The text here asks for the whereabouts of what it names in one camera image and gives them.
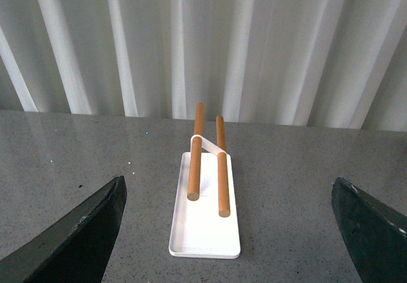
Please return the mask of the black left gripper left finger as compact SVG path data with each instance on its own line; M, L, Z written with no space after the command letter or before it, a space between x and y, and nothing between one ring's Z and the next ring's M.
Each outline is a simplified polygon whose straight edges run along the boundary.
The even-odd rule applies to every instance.
M45 231L1 260L1 282L101 282L127 201L115 177Z

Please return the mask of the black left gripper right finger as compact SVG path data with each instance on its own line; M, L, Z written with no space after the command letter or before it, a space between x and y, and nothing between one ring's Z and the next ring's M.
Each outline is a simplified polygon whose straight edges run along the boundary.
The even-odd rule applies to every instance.
M340 177L331 206L361 280L406 282L406 216Z

